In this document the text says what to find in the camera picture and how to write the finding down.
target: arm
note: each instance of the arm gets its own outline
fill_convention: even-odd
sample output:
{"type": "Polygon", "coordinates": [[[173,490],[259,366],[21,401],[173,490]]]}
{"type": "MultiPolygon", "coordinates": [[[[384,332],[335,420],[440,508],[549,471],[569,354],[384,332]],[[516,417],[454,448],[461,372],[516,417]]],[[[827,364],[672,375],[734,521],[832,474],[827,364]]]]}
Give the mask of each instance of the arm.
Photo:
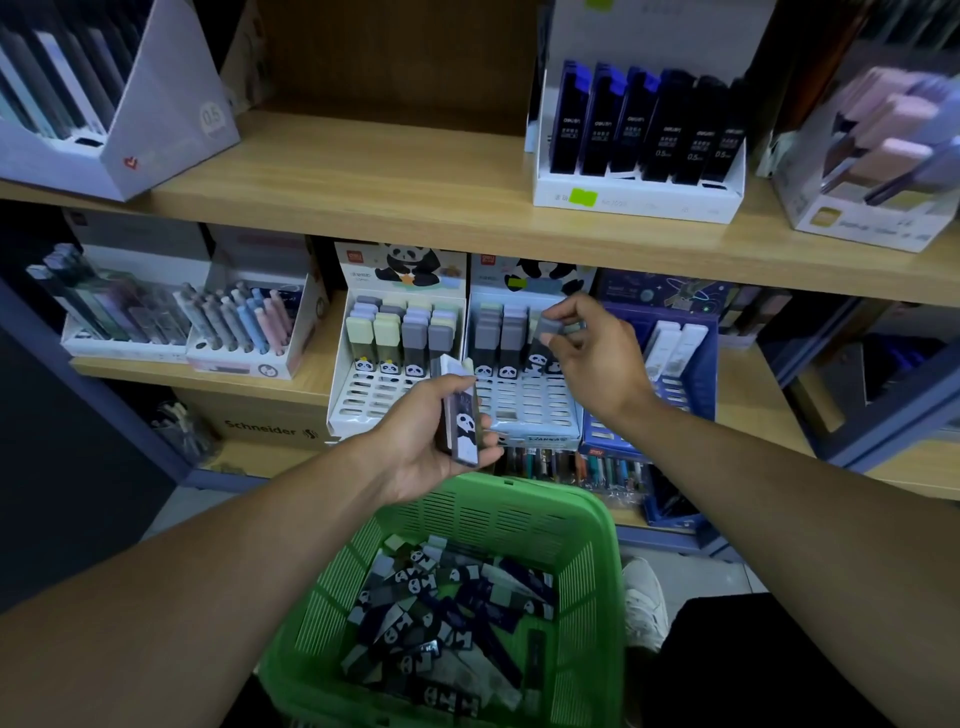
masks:
{"type": "Polygon", "coordinates": [[[960,715],[960,512],[668,406],[633,328],[578,294],[545,312],[574,397],[730,540],[829,660],[898,725],[960,715]]]}
{"type": "Polygon", "coordinates": [[[471,383],[418,384],[373,431],[0,617],[0,725],[219,725],[356,529],[466,470],[432,442],[442,397],[471,383]]]}

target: hand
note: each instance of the hand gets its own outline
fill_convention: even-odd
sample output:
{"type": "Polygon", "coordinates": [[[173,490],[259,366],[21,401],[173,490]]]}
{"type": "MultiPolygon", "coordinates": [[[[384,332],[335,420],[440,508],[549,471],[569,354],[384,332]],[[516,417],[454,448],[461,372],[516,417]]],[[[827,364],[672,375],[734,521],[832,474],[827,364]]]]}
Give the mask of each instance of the hand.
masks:
{"type": "Polygon", "coordinates": [[[575,293],[542,315],[587,324],[566,336],[544,334],[541,340],[560,360],[574,399],[604,425],[618,430],[625,418],[660,402],[647,378],[634,328],[626,321],[585,293],[575,293]]]}
{"type": "MultiPolygon", "coordinates": [[[[470,470],[440,452],[434,445],[434,435],[440,425],[444,397],[463,392],[474,381],[473,376],[456,375],[422,381],[397,400],[371,431],[375,456],[382,458],[384,464],[385,503],[416,500],[441,481],[470,470]]],[[[489,415],[480,418],[480,426],[485,430],[490,424],[489,415]]],[[[480,468],[492,465],[503,455],[503,448],[496,447],[496,439],[495,432],[484,433],[480,468]]]]}

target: schneider logo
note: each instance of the schneider logo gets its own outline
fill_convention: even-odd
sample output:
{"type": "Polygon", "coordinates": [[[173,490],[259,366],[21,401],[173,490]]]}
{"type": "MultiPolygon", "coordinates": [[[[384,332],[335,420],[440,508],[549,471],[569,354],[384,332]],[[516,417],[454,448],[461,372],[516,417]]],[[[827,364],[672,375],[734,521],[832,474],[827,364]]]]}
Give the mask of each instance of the schneider logo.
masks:
{"type": "MultiPolygon", "coordinates": [[[[273,432],[275,435],[296,435],[297,431],[294,429],[285,429],[283,427],[270,427],[268,425],[248,425],[247,423],[234,423],[230,420],[224,420],[224,425],[227,427],[236,427],[237,429],[253,429],[257,432],[273,432]]],[[[304,437],[309,437],[311,440],[316,440],[320,435],[317,434],[316,430],[312,429],[302,429],[300,432],[303,433],[304,437]]]]}

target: floor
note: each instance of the floor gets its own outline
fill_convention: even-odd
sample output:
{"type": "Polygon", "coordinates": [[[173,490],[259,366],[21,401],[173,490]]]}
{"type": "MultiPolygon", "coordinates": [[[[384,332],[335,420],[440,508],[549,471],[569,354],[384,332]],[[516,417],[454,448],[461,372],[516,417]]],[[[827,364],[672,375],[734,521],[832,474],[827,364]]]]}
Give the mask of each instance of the floor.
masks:
{"type": "MultiPolygon", "coordinates": [[[[179,487],[156,515],[143,537],[150,538],[234,495],[179,487]]],[[[650,563],[663,587],[671,621],[684,606],[684,602],[696,596],[755,594],[767,591],[750,567],[742,564],[728,564],[699,556],[681,556],[669,551],[629,546],[622,548],[621,555],[625,559],[639,556],[650,563]]]]}

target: purple box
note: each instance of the purple box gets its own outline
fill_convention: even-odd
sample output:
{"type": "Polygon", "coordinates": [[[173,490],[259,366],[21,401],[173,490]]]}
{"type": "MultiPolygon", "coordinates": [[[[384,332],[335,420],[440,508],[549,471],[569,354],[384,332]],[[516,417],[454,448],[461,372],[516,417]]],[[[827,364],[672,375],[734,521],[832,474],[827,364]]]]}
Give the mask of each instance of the purple box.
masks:
{"type": "Polygon", "coordinates": [[[718,317],[727,305],[727,295],[732,288],[732,283],[723,280],[605,268],[600,273],[597,298],[604,302],[675,308],[718,317]]]}
{"type": "MultiPolygon", "coordinates": [[[[716,319],[672,308],[653,308],[626,303],[603,302],[603,307],[618,319],[622,319],[634,327],[636,340],[641,348],[646,346],[647,339],[650,338],[654,326],[661,319],[676,321],[681,326],[684,324],[702,324],[707,327],[707,338],[697,348],[680,377],[681,386],[671,385],[670,380],[663,376],[659,381],[652,382],[652,384],[654,389],[657,390],[657,394],[670,404],[688,407],[690,412],[698,417],[703,417],[705,420],[715,420],[717,409],[717,353],[719,351],[716,319]],[[671,392],[671,390],[678,388],[683,389],[682,396],[671,392]]],[[[584,410],[583,431],[583,441],[580,446],[580,452],[583,455],[619,457],[645,463],[650,462],[650,458],[615,432],[607,429],[586,409],[584,410]]]]}

